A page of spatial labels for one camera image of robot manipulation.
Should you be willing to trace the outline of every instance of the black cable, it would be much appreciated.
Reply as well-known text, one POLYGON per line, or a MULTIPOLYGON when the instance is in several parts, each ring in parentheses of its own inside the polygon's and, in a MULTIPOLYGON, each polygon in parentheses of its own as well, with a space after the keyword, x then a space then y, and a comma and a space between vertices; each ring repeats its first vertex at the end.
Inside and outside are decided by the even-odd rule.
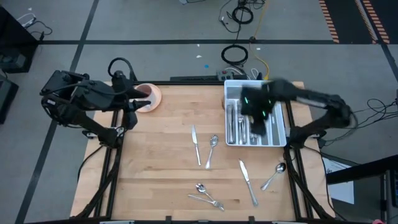
MULTIPOLYGON (((31 25, 27 26, 25 29, 28 29, 28 28, 32 27, 34 24, 37 24, 37 23, 43 24, 43 26, 44 26, 45 28, 47 28, 47 29, 50 30, 50 32, 49 32, 48 34, 46 34, 46 33, 43 32, 43 35, 50 35, 50 34, 52 34, 52 29, 51 29, 50 27, 46 26, 45 23, 42 22, 42 21, 34 21, 31 25)), ((39 32, 39 31, 32 31, 32 32, 30 32, 30 34, 33 34, 33 33, 41 34, 42 32, 39 32)))
POLYGON ((220 21, 221 22, 221 24, 225 27, 225 29, 228 31, 228 32, 230 32, 230 33, 233 33, 233 34, 236 34, 237 32, 239 32, 240 30, 241 30, 241 28, 239 27, 239 29, 237 30, 237 31, 231 31, 231 30, 229 30, 228 29, 228 27, 226 26, 227 24, 224 22, 224 17, 222 17, 221 18, 221 12, 223 11, 223 8, 226 6, 226 5, 228 5, 230 2, 231 2, 232 0, 229 0, 228 2, 226 2, 222 7, 221 7, 221 9, 220 9, 220 11, 219 11, 219 13, 218 13, 218 21, 220 21))
POLYGON ((96 90, 96 89, 91 89, 91 90, 93 90, 94 92, 97 92, 97 93, 101 93, 101 94, 103 94, 103 95, 118 96, 118 95, 122 95, 122 94, 127 93, 127 91, 129 91, 131 88, 132 88, 132 87, 130 87, 130 88, 128 88, 128 89, 125 89, 125 90, 123 90, 123 91, 117 92, 117 93, 108 93, 108 92, 104 92, 104 91, 96 90))
POLYGON ((255 9, 255 10, 257 10, 257 9, 261 9, 264 5, 265 5, 265 3, 266 3, 266 0, 260 0, 260 2, 257 2, 257 0, 252 0, 252 1, 249 1, 248 2, 248 5, 249 5, 249 7, 250 7, 250 4, 252 4, 253 5, 253 8, 255 9))
POLYGON ((134 73, 134 70, 132 69, 132 65, 131 65, 131 63, 127 60, 127 59, 125 59, 125 58, 122 58, 122 57, 117 57, 117 58, 114 58, 110 63, 109 63, 109 65, 108 65, 108 75, 110 76, 110 77, 114 77, 114 75, 112 75, 112 73, 111 73, 111 68, 112 68, 112 66, 113 66, 113 63, 114 62, 117 62, 118 60, 121 60, 121 61, 123 61, 123 62, 125 62, 126 64, 127 64, 127 66, 129 67, 129 79, 130 79, 130 81, 134 81, 135 80, 135 77, 136 77, 136 74, 134 73))
POLYGON ((241 2, 241 1, 238 1, 238 6, 237 6, 237 8, 234 9, 234 13, 233 13, 233 15, 235 15, 235 18, 236 18, 236 13, 237 13, 237 11, 238 11, 238 10, 242 10, 241 19, 238 21, 238 19, 236 18, 237 23, 239 24, 239 29, 238 29, 238 32, 237 32, 237 34, 236 34, 235 43, 232 44, 232 45, 230 45, 230 46, 227 46, 227 47, 224 48, 223 51, 221 52, 221 59, 223 59, 224 62, 226 62, 226 63, 228 63, 228 64, 230 64, 230 65, 232 65, 232 66, 244 65, 244 64, 246 63, 246 61, 248 60, 248 58, 249 58, 249 52, 248 52, 248 50, 247 50, 246 48, 240 46, 240 45, 236 45, 236 43, 237 43, 237 41, 238 41, 238 38, 239 38, 239 33, 240 33, 240 31, 241 31, 241 25, 242 25, 242 24, 247 24, 247 22, 251 22, 252 19, 253 19, 252 12, 250 11, 250 9, 248 9, 248 8, 246 8, 246 7, 244 7, 244 6, 242 6, 241 4, 242 4, 242 2, 241 2), (245 12, 245 10, 249 10, 249 11, 251 12, 251 20, 249 20, 249 21, 244 21, 244 22, 243 22, 243 13, 245 12), (237 49, 243 50, 243 52, 245 53, 245 56, 243 57, 242 60, 230 61, 230 60, 226 59, 226 57, 225 57, 226 51, 229 50, 229 49, 232 49, 232 48, 237 48, 237 49))
POLYGON ((85 160, 83 160, 83 162, 81 163, 81 165, 80 165, 80 167, 79 167, 79 171, 77 172, 77 181, 79 181, 81 168, 83 168, 83 166, 84 166, 84 164, 86 163, 86 161, 87 161, 91 156, 94 156, 94 154, 96 154, 100 149, 102 149, 102 147, 104 147, 104 146, 100 146, 100 147, 97 148, 94 152, 92 152, 89 156, 87 156, 87 158, 86 158, 85 160))
POLYGON ((359 112, 366 111, 366 110, 373 110, 373 111, 375 111, 376 113, 374 113, 373 115, 369 116, 369 117, 366 118, 364 121, 358 123, 358 125, 357 125, 356 127, 354 127, 354 128, 342 128, 342 129, 349 129, 349 131, 347 131, 346 133, 344 133, 343 135, 341 135, 341 136, 339 136, 339 137, 337 137, 337 138, 330 139, 330 140, 325 140, 326 142, 331 142, 331 143, 329 143, 329 144, 326 144, 325 146, 330 146, 331 144, 333 144, 333 143, 336 142, 336 141, 343 140, 343 139, 347 138, 348 136, 352 135, 357 129, 365 128, 365 127, 367 127, 367 126, 369 126, 369 125, 371 125, 371 124, 377 123, 377 122, 379 122, 379 121, 383 121, 383 120, 385 120, 385 119, 395 118, 396 115, 398 115, 398 112, 387 112, 387 109, 388 109, 389 107, 396 105, 396 101, 395 101, 395 100, 394 100, 391 104, 385 105, 381 100, 375 99, 375 98, 371 98, 371 99, 369 99, 369 100, 366 102, 366 104, 367 104, 367 106, 369 107, 368 109, 355 111, 354 113, 359 113, 359 112), (377 102, 381 103, 382 106, 379 106, 379 107, 372 107, 372 106, 370 105, 370 102, 371 102, 371 101, 377 101, 377 102), (373 121, 373 122, 371 122, 371 123, 369 123, 369 124, 365 124, 365 125, 361 126, 362 124, 364 124, 365 122, 367 122, 369 119, 375 117, 376 115, 378 115, 378 114, 380 114, 380 113, 382 114, 382 116, 381 116, 380 118, 378 118, 377 120, 375 120, 375 121, 373 121))
POLYGON ((44 94, 44 96, 45 96, 45 95, 54 93, 54 92, 59 91, 59 90, 64 90, 64 89, 66 89, 66 88, 72 88, 72 87, 78 87, 78 86, 80 86, 80 87, 86 87, 85 85, 81 85, 81 84, 77 83, 77 84, 71 84, 71 85, 66 85, 66 86, 60 87, 60 88, 56 88, 56 89, 54 89, 54 90, 49 90, 49 91, 46 91, 46 92, 43 93, 43 94, 44 94))
MULTIPOLYGON (((318 151, 318 150, 312 149, 312 148, 307 147, 307 146, 304 146, 304 148, 309 149, 309 150, 313 150, 314 152, 319 153, 319 155, 321 156, 321 161, 322 161, 322 165, 323 165, 323 170, 325 171, 325 176, 326 176, 326 166, 325 166, 325 162, 324 162, 323 159, 322 159, 322 153, 321 153, 320 151, 318 151)), ((330 208, 331 208, 341 219, 343 219, 344 221, 347 221, 347 219, 344 218, 344 216, 342 216, 340 213, 338 213, 338 212, 333 208, 333 206, 331 205, 331 203, 330 203, 330 197, 329 197, 328 183, 326 183, 326 196, 328 197, 328 204, 329 204, 330 208)))

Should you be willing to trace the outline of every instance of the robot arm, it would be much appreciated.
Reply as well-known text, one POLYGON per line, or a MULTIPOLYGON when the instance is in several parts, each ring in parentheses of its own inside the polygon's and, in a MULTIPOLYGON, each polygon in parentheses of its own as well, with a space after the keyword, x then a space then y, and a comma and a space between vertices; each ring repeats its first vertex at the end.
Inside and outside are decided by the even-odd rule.
POLYGON ((40 92, 42 106, 46 113, 58 124, 81 126, 96 134, 100 144, 107 147, 118 147, 118 130, 105 128, 86 115, 86 111, 119 111, 123 110, 121 128, 130 130, 137 124, 135 110, 150 104, 150 101, 133 101, 134 98, 145 98, 147 94, 132 88, 132 80, 122 72, 112 75, 112 85, 90 80, 88 74, 55 71, 40 92))
POLYGON ((264 120, 268 119, 277 101, 298 101, 327 110, 321 118, 305 126, 291 127, 289 143, 299 148, 303 147, 305 140, 313 134, 328 128, 349 126, 352 114, 351 108, 338 95, 303 90, 282 79, 267 82, 261 88, 243 87, 241 101, 241 114, 253 118, 251 132, 260 135, 266 133, 264 120))

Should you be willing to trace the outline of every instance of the gray floor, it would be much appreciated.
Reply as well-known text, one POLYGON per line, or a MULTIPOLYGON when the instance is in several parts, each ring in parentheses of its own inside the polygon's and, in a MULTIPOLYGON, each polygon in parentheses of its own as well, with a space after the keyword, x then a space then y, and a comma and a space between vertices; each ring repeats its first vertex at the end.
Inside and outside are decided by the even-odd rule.
MULTIPOLYGON (((100 0, 89 40, 234 39, 217 21, 225 1, 180 5, 178 0, 100 0)), ((53 29, 46 40, 79 40, 93 0, 3 0, 14 16, 35 13, 38 20, 53 29)), ((254 11, 258 18, 260 10, 254 11)), ((242 28, 240 39, 252 35, 257 20, 242 28)), ((230 22, 231 29, 236 29, 230 22)), ((30 30, 42 30, 41 26, 30 30)), ((318 0, 270 0, 258 39, 331 40, 318 0)), ((92 79, 108 81, 108 63, 115 57, 132 62, 139 80, 168 80, 177 76, 214 75, 225 68, 220 53, 226 45, 86 45, 76 71, 92 79)), ((54 70, 70 68, 77 45, 42 45, 29 73, 12 74, 19 85, 6 123, 0 126, 0 217, 14 223, 47 133, 50 118, 40 105, 39 91, 54 70)), ((270 66, 270 77, 301 80, 307 88, 337 93, 354 110, 366 108, 377 98, 390 103, 396 97, 398 82, 378 45, 255 45, 254 49, 270 66)), ((398 58, 398 46, 389 46, 398 58)), ((241 52, 228 58, 241 57, 241 52)), ((116 63, 115 68, 126 70, 116 63)), ((264 66, 249 56, 245 69, 264 66)), ((313 117, 323 112, 312 110, 313 117)), ((363 112, 363 121, 371 113, 363 112)), ((397 154, 394 141, 398 119, 381 121, 358 130, 350 138, 336 142, 324 151, 363 163, 397 154)), ((328 139, 341 131, 332 130, 328 139)), ((68 218, 76 189, 76 173, 83 160, 86 139, 79 131, 58 127, 44 164, 26 222, 68 218)), ((352 219, 378 218, 379 182, 355 183, 356 205, 335 202, 336 208, 352 219)))

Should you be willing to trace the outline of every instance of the butter knife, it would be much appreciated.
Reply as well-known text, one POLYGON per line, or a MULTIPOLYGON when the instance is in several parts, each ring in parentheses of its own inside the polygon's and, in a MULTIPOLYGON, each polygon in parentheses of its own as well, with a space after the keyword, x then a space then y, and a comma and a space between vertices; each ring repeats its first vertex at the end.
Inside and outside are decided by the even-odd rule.
POLYGON ((251 196, 251 200, 253 202, 253 205, 256 207, 259 205, 259 203, 257 202, 256 196, 254 195, 253 189, 251 188, 251 184, 250 184, 250 180, 249 180, 249 174, 248 174, 248 170, 246 169, 246 167, 244 166, 244 163, 241 159, 239 159, 239 165, 241 166, 241 170, 243 173, 243 177, 246 181, 246 183, 248 184, 249 187, 249 191, 250 191, 250 196, 251 196))
POLYGON ((226 105, 228 144, 235 143, 234 105, 226 105))
POLYGON ((199 156, 199 148, 198 148, 198 140, 197 140, 197 131, 195 130, 195 125, 192 125, 192 141, 195 145, 195 150, 197 152, 198 165, 201 166, 200 156, 199 156))

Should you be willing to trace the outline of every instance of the table surface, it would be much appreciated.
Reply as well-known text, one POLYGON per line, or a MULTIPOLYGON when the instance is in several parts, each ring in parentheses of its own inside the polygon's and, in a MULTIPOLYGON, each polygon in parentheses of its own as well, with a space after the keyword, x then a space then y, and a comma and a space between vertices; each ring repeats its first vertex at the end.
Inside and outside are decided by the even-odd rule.
MULTIPOLYGON (((150 113, 138 113, 138 124, 124 137, 112 219, 115 220, 295 220, 287 172, 278 175, 263 192, 260 186, 283 161, 281 147, 231 147, 225 143, 224 111, 221 99, 224 86, 159 86, 162 102, 150 113), (196 126, 202 166, 198 166, 191 128, 196 126), (212 135, 219 137, 211 169, 204 164, 212 135), (253 207, 238 159, 249 173, 259 206, 253 207), (221 212, 209 203, 187 197, 197 194, 196 183, 206 186, 215 200, 224 204, 221 212)), ((308 106, 292 102, 295 124, 311 122, 308 106)), ((112 113, 95 113, 95 120, 110 126, 112 113)), ((287 117, 284 108, 285 123, 287 117)), ((306 146, 318 149, 317 142, 306 146)), ((98 148, 98 140, 88 141, 85 157, 98 148)), ((83 210, 98 189, 105 150, 90 158, 83 167, 71 215, 83 210)), ((302 149, 308 189, 321 206, 334 216, 327 202, 326 179, 321 157, 302 149)), ((104 194, 105 214, 108 190, 104 194)), ((297 187, 302 216, 305 209, 297 187)))

